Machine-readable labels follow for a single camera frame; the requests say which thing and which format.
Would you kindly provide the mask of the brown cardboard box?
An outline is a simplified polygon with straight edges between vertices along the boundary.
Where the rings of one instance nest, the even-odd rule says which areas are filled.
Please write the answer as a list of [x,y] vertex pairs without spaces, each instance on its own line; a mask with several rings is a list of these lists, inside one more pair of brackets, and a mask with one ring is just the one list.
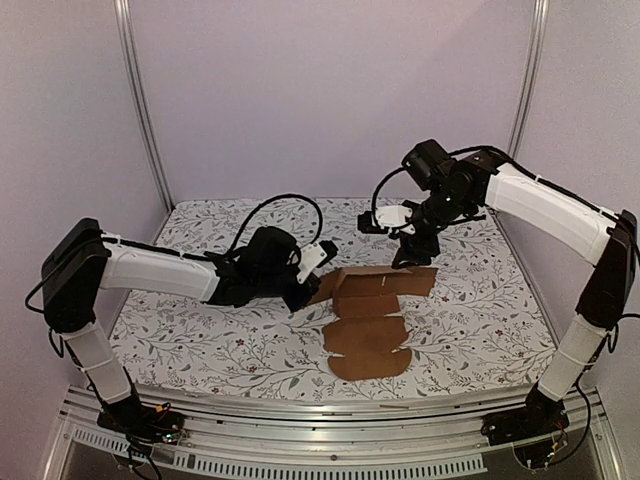
[[412,352],[400,298],[426,298],[435,286],[432,267],[343,267],[321,277],[312,304],[329,301],[336,319],[322,328],[331,372],[347,382],[396,377]]

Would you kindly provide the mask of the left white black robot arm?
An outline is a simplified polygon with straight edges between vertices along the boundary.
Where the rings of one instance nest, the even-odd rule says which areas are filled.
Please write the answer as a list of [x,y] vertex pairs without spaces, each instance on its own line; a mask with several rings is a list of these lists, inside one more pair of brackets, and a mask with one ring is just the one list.
[[138,434],[149,415],[134,401],[132,382],[96,318],[100,291],[164,293],[234,308],[280,298],[295,312],[318,292],[315,272],[334,255],[333,243],[300,246],[276,227],[258,228],[237,251],[194,255],[109,235],[96,220],[84,218],[47,257],[25,306],[61,337],[97,397],[110,405],[111,419],[126,433]]

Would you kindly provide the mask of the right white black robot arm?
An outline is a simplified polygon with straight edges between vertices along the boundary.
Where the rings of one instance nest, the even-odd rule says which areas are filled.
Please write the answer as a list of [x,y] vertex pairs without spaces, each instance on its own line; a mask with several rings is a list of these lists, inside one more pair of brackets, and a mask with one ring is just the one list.
[[398,222],[389,226],[401,241],[396,267],[428,264],[439,253],[439,233],[473,219],[480,208],[536,227],[592,266],[571,325],[517,415],[524,435],[539,435],[554,422],[555,405],[597,359],[606,336],[627,316],[639,263],[635,216],[598,207],[493,146],[448,153],[430,139],[409,151],[401,169],[428,196],[406,204]]

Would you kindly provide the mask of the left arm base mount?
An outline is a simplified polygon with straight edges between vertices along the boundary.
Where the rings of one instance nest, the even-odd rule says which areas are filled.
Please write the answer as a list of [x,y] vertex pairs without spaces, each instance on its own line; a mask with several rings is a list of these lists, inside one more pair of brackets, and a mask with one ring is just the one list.
[[168,402],[156,407],[145,405],[135,390],[114,403],[102,399],[99,401],[101,413],[98,425],[123,433],[134,441],[147,444],[175,443],[184,432],[185,415],[174,411]]

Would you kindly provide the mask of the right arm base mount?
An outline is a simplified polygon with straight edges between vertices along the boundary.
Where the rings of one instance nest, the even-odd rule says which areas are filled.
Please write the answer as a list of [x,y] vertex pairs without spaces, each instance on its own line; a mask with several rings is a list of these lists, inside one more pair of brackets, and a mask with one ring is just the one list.
[[485,415],[480,432],[494,446],[549,434],[568,426],[564,402],[551,400],[535,384],[523,406]]

